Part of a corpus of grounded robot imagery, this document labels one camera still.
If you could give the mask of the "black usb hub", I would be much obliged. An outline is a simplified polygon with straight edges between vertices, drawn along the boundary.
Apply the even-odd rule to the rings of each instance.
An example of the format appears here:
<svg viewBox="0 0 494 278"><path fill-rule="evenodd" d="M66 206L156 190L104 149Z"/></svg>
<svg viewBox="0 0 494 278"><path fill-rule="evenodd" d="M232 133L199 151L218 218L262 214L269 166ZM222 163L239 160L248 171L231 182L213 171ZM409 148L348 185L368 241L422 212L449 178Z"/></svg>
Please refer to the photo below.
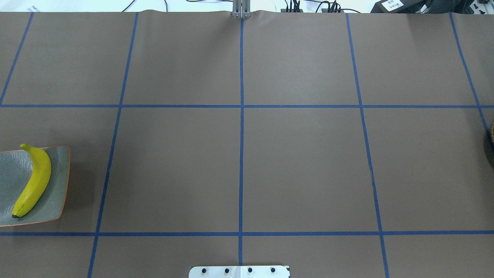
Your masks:
<svg viewBox="0 0 494 278"><path fill-rule="evenodd" d="M324 1L322 2L322 5L327 5L326 8L319 8L319 10L322 13L327 13L327 14L341 14L344 13L342 10L342 7L340 3L334 1L334 2L329 2L329 1Z"/></svg>
<svg viewBox="0 0 494 278"><path fill-rule="evenodd" d="M285 8L281 8L282 13L302 13L301 0L285 0Z"/></svg>

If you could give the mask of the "brown wicker basket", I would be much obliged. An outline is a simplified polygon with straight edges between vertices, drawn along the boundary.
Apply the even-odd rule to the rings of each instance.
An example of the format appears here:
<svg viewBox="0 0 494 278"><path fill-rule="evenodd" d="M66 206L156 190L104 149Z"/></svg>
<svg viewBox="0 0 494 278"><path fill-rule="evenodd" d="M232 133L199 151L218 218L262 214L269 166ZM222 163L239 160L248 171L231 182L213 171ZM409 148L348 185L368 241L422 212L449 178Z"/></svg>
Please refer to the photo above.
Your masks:
<svg viewBox="0 0 494 278"><path fill-rule="evenodd" d="M494 168L494 120L487 125L487 134L484 137L484 153L489 165Z"/></svg>

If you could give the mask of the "aluminium frame post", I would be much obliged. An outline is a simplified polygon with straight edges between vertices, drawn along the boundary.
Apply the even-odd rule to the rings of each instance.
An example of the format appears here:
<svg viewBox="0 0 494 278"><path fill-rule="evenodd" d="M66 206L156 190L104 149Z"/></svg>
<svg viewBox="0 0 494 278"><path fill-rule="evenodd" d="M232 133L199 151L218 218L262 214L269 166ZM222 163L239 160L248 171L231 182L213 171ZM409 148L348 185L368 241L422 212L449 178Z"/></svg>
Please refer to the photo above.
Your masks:
<svg viewBox="0 0 494 278"><path fill-rule="evenodd" d="M232 17L238 19L250 18L251 13L251 0L233 0L232 1Z"/></svg>

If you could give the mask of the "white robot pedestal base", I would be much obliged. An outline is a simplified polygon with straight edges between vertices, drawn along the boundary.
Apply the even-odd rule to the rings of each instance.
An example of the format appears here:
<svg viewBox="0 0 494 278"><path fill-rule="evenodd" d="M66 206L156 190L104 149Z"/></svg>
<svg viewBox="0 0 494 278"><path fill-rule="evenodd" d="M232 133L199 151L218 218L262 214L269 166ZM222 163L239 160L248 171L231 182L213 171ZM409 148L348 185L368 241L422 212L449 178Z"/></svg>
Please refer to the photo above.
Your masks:
<svg viewBox="0 0 494 278"><path fill-rule="evenodd" d="M189 278L290 278L289 266L197 266L188 274Z"/></svg>

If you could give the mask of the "black usb hub near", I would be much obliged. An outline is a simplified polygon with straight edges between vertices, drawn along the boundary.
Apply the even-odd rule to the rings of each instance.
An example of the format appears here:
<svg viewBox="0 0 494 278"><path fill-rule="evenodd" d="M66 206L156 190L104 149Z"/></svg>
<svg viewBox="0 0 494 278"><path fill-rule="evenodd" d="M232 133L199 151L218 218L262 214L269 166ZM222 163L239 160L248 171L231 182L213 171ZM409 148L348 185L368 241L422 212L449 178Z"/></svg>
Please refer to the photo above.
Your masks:
<svg viewBox="0 0 494 278"><path fill-rule="evenodd" d="M319 10L322 13L327 13L327 14L341 14L344 13L342 10L342 7L340 3L334 1L334 2L329 2L329 1L324 1L322 2L322 5L327 5L326 8L319 8Z"/></svg>

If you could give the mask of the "grey square plate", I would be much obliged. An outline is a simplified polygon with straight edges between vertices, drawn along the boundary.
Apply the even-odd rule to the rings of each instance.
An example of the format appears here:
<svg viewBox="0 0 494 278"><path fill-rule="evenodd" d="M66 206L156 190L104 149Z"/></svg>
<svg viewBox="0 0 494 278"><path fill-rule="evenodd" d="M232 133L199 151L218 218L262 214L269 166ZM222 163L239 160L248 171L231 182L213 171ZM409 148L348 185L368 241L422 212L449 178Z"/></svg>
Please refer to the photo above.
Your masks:
<svg viewBox="0 0 494 278"><path fill-rule="evenodd" d="M69 147L44 147L43 150L48 154L52 165L51 177L47 188L32 210L17 219L11 216L11 211L28 183L32 172L32 162L25 150L1 152L1 227L44 223L57 220L62 215L69 181Z"/></svg>

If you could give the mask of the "black usb hub far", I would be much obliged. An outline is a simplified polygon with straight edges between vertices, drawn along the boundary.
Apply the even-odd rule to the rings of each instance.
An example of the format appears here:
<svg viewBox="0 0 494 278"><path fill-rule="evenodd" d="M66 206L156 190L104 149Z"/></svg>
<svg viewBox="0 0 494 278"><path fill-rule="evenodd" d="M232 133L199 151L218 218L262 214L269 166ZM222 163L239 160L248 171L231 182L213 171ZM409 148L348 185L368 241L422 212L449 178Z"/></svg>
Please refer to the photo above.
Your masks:
<svg viewBox="0 0 494 278"><path fill-rule="evenodd" d="M301 0L285 0L285 8L281 8L282 13L302 13Z"/></svg>

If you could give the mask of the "black power adapter box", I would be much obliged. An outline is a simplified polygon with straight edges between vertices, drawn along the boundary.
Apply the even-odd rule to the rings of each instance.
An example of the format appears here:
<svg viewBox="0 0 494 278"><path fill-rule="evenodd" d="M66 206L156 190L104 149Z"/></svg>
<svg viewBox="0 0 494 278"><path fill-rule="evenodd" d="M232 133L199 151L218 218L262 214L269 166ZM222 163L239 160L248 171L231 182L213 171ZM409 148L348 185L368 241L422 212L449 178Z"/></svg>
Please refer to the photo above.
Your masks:
<svg viewBox="0 0 494 278"><path fill-rule="evenodd" d="M374 4L371 14L424 14L432 0L380 0Z"/></svg>

